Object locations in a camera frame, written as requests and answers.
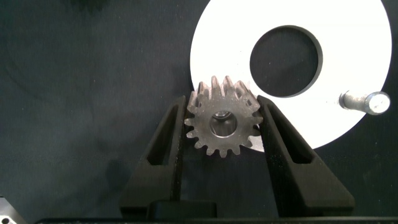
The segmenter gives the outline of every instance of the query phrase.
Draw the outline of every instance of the metal gear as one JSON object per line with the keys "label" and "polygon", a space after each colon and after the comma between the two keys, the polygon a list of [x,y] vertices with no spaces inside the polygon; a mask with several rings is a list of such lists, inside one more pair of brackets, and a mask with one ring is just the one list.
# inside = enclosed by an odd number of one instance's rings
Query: metal gear
{"label": "metal gear", "polygon": [[187,137],[198,138],[195,148],[207,146],[209,156],[217,149],[221,157],[226,157],[228,149],[239,155],[240,145],[252,146],[249,136],[260,135],[254,129],[262,122],[262,117],[255,114],[259,108],[256,97],[242,81],[233,85],[226,76],[220,86],[213,76],[211,87],[200,82],[197,92],[191,93],[187,110],[194,117],[185,119],[185,124],[193,126],[193,130],[187,133]]}

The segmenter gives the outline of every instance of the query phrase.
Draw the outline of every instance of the spur gear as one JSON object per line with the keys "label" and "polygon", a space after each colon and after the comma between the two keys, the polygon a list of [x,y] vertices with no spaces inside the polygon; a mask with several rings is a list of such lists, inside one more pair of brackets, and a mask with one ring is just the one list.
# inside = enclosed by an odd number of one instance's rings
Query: spur gear
{"label": "spur gear", "polygon": [[198,138],[195,148],[207,146],[207,154],[217,149],[221,157],[226,157],[231,149],[240,154],[239,146],[251,147],[249,136],[259,136],[254,126],[262,122],[262,117],[253,115],[260,108],[254,95],[242,81],[233,82],[226,76],[220,86],[215,76],[211,78],[211,87],[199,83],[198,91],[193,91],[187,110],[194,117],[185,119],[193,130],[188,138]]}

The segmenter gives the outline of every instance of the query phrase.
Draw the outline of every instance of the black fabric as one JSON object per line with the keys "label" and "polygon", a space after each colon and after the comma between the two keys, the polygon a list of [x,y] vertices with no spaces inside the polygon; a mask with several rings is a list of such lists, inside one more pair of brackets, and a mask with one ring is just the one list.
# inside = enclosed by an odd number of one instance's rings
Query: black fabric
{"label": "black fabric", "polygon": [[[157,124],[192,90],[190,46],[207,2],[0,1],[0,194],[28,222],[120,217],[121,190]],[[383,3],[391,108],[316,149],[355,197],[354,215],[398,215],[398,1]],[[268,181],[259,163],[242,165],[248,175],[235,157],[205,175],[218,160],[191,161],[184,175],[197,181],[184,180],[184,197],[226,201],[222,217],[275,215],[264,203],[271,186],[257,194]]]}

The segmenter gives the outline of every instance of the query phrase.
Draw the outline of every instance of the black plastic jaw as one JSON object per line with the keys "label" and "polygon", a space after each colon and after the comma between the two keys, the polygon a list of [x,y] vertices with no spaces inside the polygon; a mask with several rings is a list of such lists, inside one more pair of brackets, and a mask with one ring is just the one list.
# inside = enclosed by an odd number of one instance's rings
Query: black plastic jaw
{"label": "black plastic jaw", "polygon": [[280,217],[349,215],[355,201],[278,107],[258,96],[262,141]]}
{"label": "black plastic jaw", "polygon": [[122,192],[124,218],[145,218],[152,202],[180,199],[185,102],[182,96],[167,110]]}
{"label": "black plastic jaw", "polygon": [[[260,132],[280,217],[349,215],[354,198],[273,102],[259,96]],[[180,201],[185,97],[171,105],[119,203],[124,218],[215,218],[213,202]]]}

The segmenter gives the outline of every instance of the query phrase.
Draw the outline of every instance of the metal pin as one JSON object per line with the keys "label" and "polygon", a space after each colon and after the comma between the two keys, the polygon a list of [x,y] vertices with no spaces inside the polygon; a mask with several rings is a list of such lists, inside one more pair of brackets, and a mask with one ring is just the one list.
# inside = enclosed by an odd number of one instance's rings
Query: metal pin
{"label": "metal pin", "polygon": [[358,110],[371,115],[379,115],[390,107],[387,93],[377,91],[371,94],[347,91],[340,96],[340,106],[349,110]]}

